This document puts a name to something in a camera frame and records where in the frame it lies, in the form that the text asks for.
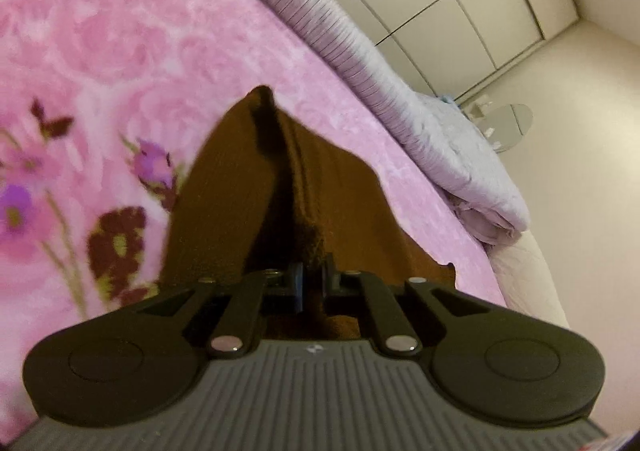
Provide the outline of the brown knitted garment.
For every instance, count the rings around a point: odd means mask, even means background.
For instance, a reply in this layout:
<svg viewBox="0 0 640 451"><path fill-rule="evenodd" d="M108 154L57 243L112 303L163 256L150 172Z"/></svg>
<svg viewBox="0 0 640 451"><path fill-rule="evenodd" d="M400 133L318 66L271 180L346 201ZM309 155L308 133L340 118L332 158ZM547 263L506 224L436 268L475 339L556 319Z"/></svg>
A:
<svg viewBox="0 0 640 451"><path fill-rule="evenodd" d="M321 269L373 273L398 289L412 277L454 285L396 220L375 171L254 88L207 138L170 215L160 287L211 278L229 291L244 275L302 271L303 309L280 301L270 338L349 339L352 315L330 315Z"/></svg>

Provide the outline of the lilac rolled quilt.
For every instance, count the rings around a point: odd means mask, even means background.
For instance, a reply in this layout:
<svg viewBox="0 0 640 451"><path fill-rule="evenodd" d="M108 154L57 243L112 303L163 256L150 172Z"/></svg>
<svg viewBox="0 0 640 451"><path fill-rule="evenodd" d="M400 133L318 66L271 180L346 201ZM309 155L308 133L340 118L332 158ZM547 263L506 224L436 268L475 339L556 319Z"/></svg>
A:
<svg viewBox="0 0 640 451"><path fill-rule="evenodd" d="M480 242L518 240L530 215L480 130L453 104L415 92L336 0L261 0L378 118L422 173L449 194Z"/></svg>

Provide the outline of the pink floral blanket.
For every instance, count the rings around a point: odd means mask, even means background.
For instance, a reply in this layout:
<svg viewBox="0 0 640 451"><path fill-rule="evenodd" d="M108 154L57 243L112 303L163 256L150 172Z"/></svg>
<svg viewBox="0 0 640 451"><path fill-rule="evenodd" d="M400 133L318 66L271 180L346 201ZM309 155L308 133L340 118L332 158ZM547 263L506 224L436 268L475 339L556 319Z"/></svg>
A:
<svg viewBox="0 0 640 451"><path fill-rule="evenodd" d="M503 301L484 247L380 121L260 0L1 0L1 439L47 335L151 293L168 208L209 132L267 85L366 161L456 286Z"/></svg>

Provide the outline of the cream bed frame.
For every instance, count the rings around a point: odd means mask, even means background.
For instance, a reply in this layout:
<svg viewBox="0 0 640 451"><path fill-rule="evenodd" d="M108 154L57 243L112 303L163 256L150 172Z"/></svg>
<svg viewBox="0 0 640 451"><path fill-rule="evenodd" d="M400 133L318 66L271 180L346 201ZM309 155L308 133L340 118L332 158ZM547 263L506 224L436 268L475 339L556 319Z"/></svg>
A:
<svg viewBox="0 0 640 451"><path fill-rule="evenodd" d="M523 315L569 329L551 270L530 231L504 244L488 245L489 263L506 306Z"/></svg>

